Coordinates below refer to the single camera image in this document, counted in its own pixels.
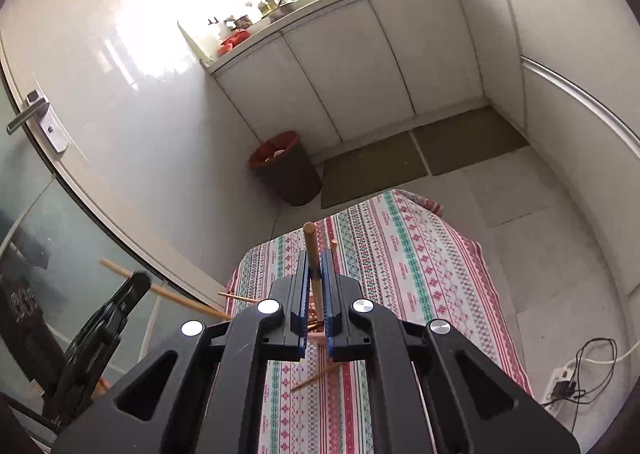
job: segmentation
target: white cabinet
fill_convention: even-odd
[[[640,134],[640,26],[625,0],[511,0],[522,53]]]
[[[473,37],[486,97],[525,126],[520,49],[507,0],[460,0]]]
[[[417,114],[482,97],[478,63],[459,0],[369,0]]]
[[[325,8],[284,34],[343,140],[414,115],[393,53],[366,0]]]
[[[620,291],[628,294],[640,281],[638,140],[606,108],[575,87],[566,87],[544,69],[527,66],[530,138],[573,187]]]
[[[216,79],[261,140],[296,130],[306,151],[340,143],[329,115],[280,36],[240,55]]]

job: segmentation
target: patterned tablecloth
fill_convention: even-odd
[[[531,393],[504,322],[480,245],[440,218],[442,206],[392,190],[316,222],[321,249],[338,240],[339,273],[357,279],[364,296],[398,317],[452,323]],[[249,250],[229,283],[231,293],[262,298],[295,272],[302,229]],[[243,302],[228,301],[235,314]],[[373,440],[364,362],[351,362],[296,392],[292,386],[326,367],[323,346],[301,362],[270,362],[260,426],[262,454],[371,453]]]

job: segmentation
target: wooden stick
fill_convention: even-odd
[[[151,288],[149,288],[149,291],[152,291],[153,293],[155,293],[156,295],[161,296],[162,298],[165,298],[167,300],[170,300],[172,302],[175,302],[176,304],[179,304],[180,306],[185,306],[186,308],[190,308],[193,309],[195,311],[199,311],[200,313],[206,313],[207,315],[211,315],[212,317],[217,317],[223,320],[231,320],[231,316],[227,315],[226,313],[223,313],[222,311],[219,311],[215,308],[212,308],[211,306],[207,306],[206,304],[203,304],[202,302],[197,302],[196,300],[191,300],[187,297],[183,297],[182,295],[178,295],[177,293],[174,293],[173,291],[169,291],[167,290],[167,288],[163,288],[160,286],[156,286],[155,284],[151,285]]]
[[[318,321],[324,320],[324,305],[322,304],[322,281],[320,280],[320,253],[318,252],[318,237],[316,236],[316,225],[305,223],[302,228],[305,234],[306,259],[309,263],[311,274],[311,290],[314,293],[314,306],[318,314]]]
[[[314,329],[318,328],[319,326],[322,326],[323,324],[324,324],[323,322],[313,322],[312,324],[307,324],[306,331],[313,331]]]
[[[296,386],[292,387],[291,392],[296,392],[297,390],[300,390],[303,387],[306,387],[312,382],[316,381],[318,378],[322,378],[325,374],[332,373],[333,371],[340,369],[341,365],[342,362],[336,362],[335,364],[330,365],[328,368],[324,368],[323,370],[318,371],[316,374],[314,374],[310,378],[307,378],[301,384],[297,384]]]
[[[241,297],[239,295],[233,295],[232,293],[224,293],[223,291],[219,291],[218,295],[222,295],[223,297],[226,297],[228,299],[241,300],[242,302],[250,302],[251,304],[254,304],[256,302],[260,302],[258,299],[250,299],[249,297]]]
[[[116,275],[120,275],[121,277],[127,279],[133,275],[132,271],[121,267],[121,265],[116,264],[115,262],[113,262],[113,260],[106,259],[105,257],[102,257],[100,259],[100,265],[104,266],[107,269],[110,269]]]
[[[100,265],[110,269],[113,273],[116,273],[121,277],[129,278],[133,275],[132,271],[129,271],[128,269],[125,269],[121,267],[119,264],[116,264],[115,262],[113,262],[113,260],[105,259],[104,257],[100,259]],[[153,293],[155,293],[158,296],[161,296],[162,298],[175,302],[180,306],[185,306],[186,308],[199,311],[200,313],[206,313],[207,315],[211,315],[212,317],[216,317],[224,320],[231,320],[231,316],[227,315],[226,313],[223,313],[222,311],[214,309],[211,306],[207,306],[202,302],[197,302],[187,297],[183,297],[182,295],[178,295],[173,291],[169,291],[166,288],[156,286],[155,284],[152,284],[149,287],[149,291],[152,291]]]

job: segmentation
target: floor mat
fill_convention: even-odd
[[[493,107],[482,107],[414,129],[435,176],[528,145]]]
[[[408,132],[325,161],[322,208],[339,205],[427,175]]]

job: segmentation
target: glass door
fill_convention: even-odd
[[[6,133],[4,127],[14,117],[3,88],[0,90],[0,296],[7,297],[11,285],[28,289],[33,303],[42,311],[44,325],[64,352],[87,319],[125,281],[102,267],[100,259],[109,259],[129,271],[145,268],[102,231],[68,194],[32,147],[25,132],[28,129],[18,129],[11,136]],[[152,276],[152,283],[178,291],[165,279]],[[129,314],[121,342],[102,374],[107,386],[127,373],[149,347],[190,319],[207,325],[213,322],[202,313],[146,293]],[[0,390],[41,413],[40,388],[16,360],[15,340],[10,351],[8,341],[15,336],[6,335],[10,326],[1,321],[0,318],[0,331],[5,334],[0,340]],[[16,416],[33,437],[52,444],[55,434],[50,430],[20,413]]]

